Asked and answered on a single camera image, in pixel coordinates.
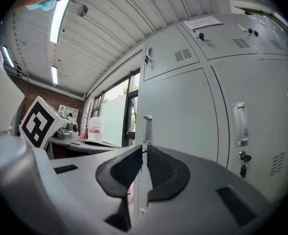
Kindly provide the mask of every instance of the white box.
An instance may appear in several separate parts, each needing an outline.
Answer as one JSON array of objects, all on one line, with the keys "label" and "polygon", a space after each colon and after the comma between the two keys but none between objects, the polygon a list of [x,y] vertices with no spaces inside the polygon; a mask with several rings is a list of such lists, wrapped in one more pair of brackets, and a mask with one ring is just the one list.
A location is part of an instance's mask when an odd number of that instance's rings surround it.
[{"label": "white box", "polygon": [[59,128],[66,128],[68,120],[38,96],[28,109],[20,125],[21,138],[32,147],[45,148],[48,139]]}]

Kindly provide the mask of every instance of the ceiling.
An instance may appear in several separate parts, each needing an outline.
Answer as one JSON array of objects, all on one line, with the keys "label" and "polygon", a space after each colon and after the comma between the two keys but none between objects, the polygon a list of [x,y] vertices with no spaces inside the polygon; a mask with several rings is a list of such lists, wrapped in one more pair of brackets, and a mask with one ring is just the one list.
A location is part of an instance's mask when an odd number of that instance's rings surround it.
[{"label": "ceiling", "polygon": [[[89,8],[85,17],[76,13],[79,4]],[[0,45],[8,46],[26,76],[52,86],[50,66],[55,65],[60,90],[83,95],[150,35],[190,17],[230,13],[230,0],[73,0],[58,44],[49,41],[53,12],[11,11]]]}]

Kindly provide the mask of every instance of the white bottle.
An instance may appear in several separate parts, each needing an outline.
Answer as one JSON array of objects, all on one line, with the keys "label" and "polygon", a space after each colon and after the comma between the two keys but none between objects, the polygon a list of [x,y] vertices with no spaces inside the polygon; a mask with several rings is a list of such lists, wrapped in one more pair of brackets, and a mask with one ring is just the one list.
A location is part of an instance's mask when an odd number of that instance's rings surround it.
[{"label": "white bottle", "polygon": [[92,117],[89,120],[88,140],[101,143],[103,141],[104,123],[101,117]]}]

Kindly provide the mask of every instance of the fluorescent light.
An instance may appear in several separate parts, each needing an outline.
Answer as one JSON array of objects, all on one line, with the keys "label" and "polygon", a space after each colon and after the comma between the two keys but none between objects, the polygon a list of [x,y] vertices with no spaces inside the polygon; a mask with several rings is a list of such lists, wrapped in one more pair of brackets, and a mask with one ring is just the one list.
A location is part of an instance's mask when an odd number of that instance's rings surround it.
[{"label": "fluorescent light", "polygon": [[12,62],[12,60],[11,60],[11,57],[10,57],[9,52],[8,52],[8,50],[7,50],[7,47],[6,47],[6,46],[3,46],[2,49],[3,49],[3,51],[5,52],[5,55],[6,55],[6,57],[7,57],[8,61],[9,61],[10,65],[11,65],[11,67],[14,68],[15,65],[13,64],[13,62]]},{"label": "fluorescent light", "polygon": [[57,2],[54,17],[52,19],[51,30],[50,30],[50,41],[57,43],[59,39],[60,26],[64,18],[67,5],[70,0],[61,0]]},{"label": "fluorescent light", "polygon": [[58,84],[57,67],[54,66],[51,67],[51,74],[52,74],[52,81],[54,82],[54,84]]}]

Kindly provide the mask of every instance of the door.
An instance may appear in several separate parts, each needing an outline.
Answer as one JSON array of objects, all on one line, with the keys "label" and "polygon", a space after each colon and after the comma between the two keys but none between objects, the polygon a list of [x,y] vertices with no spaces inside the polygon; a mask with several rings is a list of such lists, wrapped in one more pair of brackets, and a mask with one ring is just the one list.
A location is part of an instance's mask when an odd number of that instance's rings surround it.
[{"label": "door", "polygon": [[[214,65],[224,94],[230,129],[227,168],[270,201],[288,192],[288,60],[234,57]],[[249,141],[237,146],[233,103],[244,102]],[[239,153],[251,156],[242,162]]]},{"label": "door", "polygon": [[157,33],[146,41],[144,81],[183,66],[199,62],[188,41],[176,26]]},{"label": "door", "polygon": [[[144,116],[153,118],[153,145],[217,161],[217,115],[203,69],[154,83],[144,82],[139,91],[137,109],[138,121],[145,121]],[[140,129],[142,144],[143,128]],[[143,154],[143,161],[139,179],[151,184],[146,154]]]},{"label": "door", "polygon": [[[232,15],[214,15],[213,17],[223,24],[208,26],[193,31],[182,24],[193,36],[208,60],[260,52],[252,36],[248,36],[246,32],[230,20]],[[200,33],[204,34],[204,41],[197,38]]]},{"label": "door", "polygon": [[257,22],[247,15],[236,15],[236,17],[229,17],[234,24],[239,24],[245,29],[251,28],[253,31],[258,32],[256,37],[254,34],[250,38],[255,42],[264,54],[279,54],[288,55],[288,37],[286,33],[274,34],[264,22]]}]

